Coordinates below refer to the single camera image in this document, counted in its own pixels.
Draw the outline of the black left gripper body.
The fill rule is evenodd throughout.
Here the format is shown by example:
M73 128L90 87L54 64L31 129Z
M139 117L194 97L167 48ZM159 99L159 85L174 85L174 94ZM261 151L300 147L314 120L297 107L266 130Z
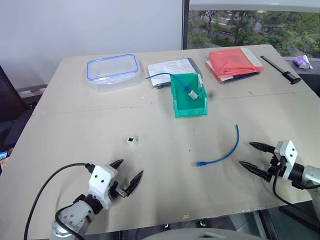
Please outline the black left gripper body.
M128 196L128 193L125 189L119 187L119 183L117 181L114 181L112 186L109 188L108 195L111 200L114 200L117 197L125 198Z

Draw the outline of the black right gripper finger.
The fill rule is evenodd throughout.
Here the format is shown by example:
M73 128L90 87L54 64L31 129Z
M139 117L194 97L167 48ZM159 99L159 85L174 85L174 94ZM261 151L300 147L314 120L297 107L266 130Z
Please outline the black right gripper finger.
M249 143L252 147L256 148L259 151L265 152L265 153L271 153L273 154L275 152L275 147L261 143L261 142L250 142Z
M251 164L249 162L246 161L239 161L239 163L249 172L251 172L254 175L257 175L258 177L264 179L266 182L270 182L272 175L269 174L266 171L263 171L261 169L259 169L256 165Z

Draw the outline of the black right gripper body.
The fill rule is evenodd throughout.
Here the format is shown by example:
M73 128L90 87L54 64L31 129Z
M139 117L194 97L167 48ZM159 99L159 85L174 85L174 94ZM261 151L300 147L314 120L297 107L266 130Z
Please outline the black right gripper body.
M277 170L280 170L278 176L282 177L285 171L285 166L281 163L280 160L278 160L278 158L274 154L270 160L270 166L267 170L267 182L271 181L272 177L276 175Z

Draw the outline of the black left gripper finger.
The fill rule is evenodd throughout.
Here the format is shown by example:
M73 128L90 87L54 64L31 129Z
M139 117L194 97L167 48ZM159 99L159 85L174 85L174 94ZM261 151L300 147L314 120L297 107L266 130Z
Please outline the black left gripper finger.
M138 186L142 176L143 176L144 171L142 170L141 172L139 172L131 181L129 186L125 189L126 192L126 196L129 197L130 194L136 189L136 187Z
M115 170L117 170L119 168L119 166L123 163L123 159L118 159L112 163L109 164L109 166Z

